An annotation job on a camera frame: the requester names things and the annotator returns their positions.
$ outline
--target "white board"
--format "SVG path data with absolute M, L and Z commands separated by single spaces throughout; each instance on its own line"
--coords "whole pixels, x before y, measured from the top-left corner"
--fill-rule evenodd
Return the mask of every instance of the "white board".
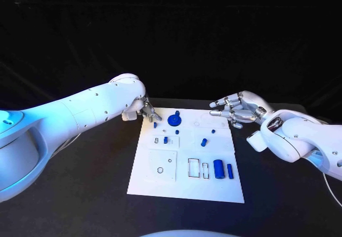
M 154 109 L 163 121 L 157 121 L 157 128 L 153 128 L 148 119 L 143 120 L 127 193 L 244 203 L 226 118 L 211 116 L 209 110 Z M 182 123 L 172 127 L 167 118 L 176 110 Z M 208 139 L 205 147 L 200 146 L 203 138 Z M 187 176 L 187 159 L 199 159 L 199 178 Z M 224 179 L 215 178 L 216 159 L 224 161 Z M 208 163 L 208 179 L 203 179 L 202 163 Z M 228 178 L 226 164 L 232 166 L 234 179 Z

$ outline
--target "black table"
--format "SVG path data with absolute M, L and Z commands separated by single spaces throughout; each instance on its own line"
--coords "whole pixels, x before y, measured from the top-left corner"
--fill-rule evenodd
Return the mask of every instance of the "black table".
M 211 101 L 151 99 L 154 107 L 209 109 Z M 275 109 L 303 112 L 299 105 Z M 0 204 L 0 236 L 136 237 L 198 229 L 254 236 L 342 236 L 342 208 L 320 171 L 258 153 L 231 127 L 245 204 L 127 195 L 141 118 L 114 118 L 86 131 L 52 158 L 33 185 Z M 342 182 L 327 177 L 342 199 Z

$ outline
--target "robotic hand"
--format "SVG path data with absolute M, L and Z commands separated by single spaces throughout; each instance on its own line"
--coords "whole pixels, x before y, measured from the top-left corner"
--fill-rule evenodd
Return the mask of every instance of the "robotic hand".
M 257 122 L 260 131 L 247 138 L 254 150 L 271 150 L 278 158 L 294 162 L 306 158 L 317 169 L 342 180 L 342 125 L 327 125 L 312 116 L 291 111 L 274 111 L 264 99 L 242 91 L 212 102 L 212 116 L 228 118 L 235 128 L 241 123 Z
M 69 139 L 120 114 L 124 121 L 137 114 L 161 120 L 133 74 L 34 108 L 0 111 L 0 202 L 30 186 Z

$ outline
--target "dark surface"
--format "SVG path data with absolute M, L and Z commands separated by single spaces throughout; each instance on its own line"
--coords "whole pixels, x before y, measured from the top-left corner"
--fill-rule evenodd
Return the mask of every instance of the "dark surface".
M 327 3 L 1 1 L 0 108 L 134 73 L 151 97 L 216 100 L 250 90 L 342 122 L 339 28 Z
M 151 99 L 156 107 L 208 109 L 209 101 Z M 303 111 L 299 105 L 275 109 Z M 127 195 L 141 118 L 117 117 L 86 131 L 52 158 L 34 184 L 0 204 L 0 236 L 136 237 L 198 229 L 254 236 L 340 236 L 342 209 L 322 173 L 300 159 L 288 163 L 231 128 L 245 204 Z M 340 181 L 327 177 L 342 198 Z

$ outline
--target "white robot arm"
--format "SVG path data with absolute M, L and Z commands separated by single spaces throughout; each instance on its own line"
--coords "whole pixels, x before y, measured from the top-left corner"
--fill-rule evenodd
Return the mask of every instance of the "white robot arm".
M 323 173 L 342 180 L 342 125 L 327 125 L 291 110 L 274 111 L 250 91 L 209 104 L 218 105 L 225 105 L 225 110 L 213 110 L 211 115 L 226 117 L 234 127 L 242 128 L 241 122 L 261 125 L 260 131 L 247 138 L 255 151 L 268 148 L 288 162 L 306 158 Z
M 120 114 L 137 119 L 137 113 L 161 120 L 133 74 L 34 108 L 0 111 L 0 202 L 34 182 L 65 141 Z

